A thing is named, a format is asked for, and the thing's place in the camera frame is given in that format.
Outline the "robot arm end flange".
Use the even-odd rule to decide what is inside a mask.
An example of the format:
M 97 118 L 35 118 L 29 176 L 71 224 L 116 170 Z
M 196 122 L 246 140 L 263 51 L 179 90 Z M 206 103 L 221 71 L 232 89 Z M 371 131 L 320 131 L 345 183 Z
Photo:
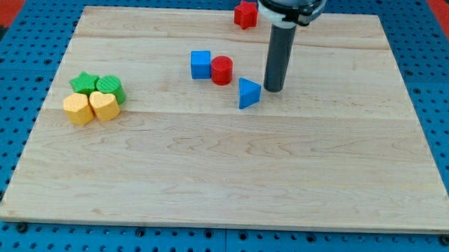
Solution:
M 307 26 L 317 19 L 328 0 L 257 0 L 258 11 L 279 28 Z

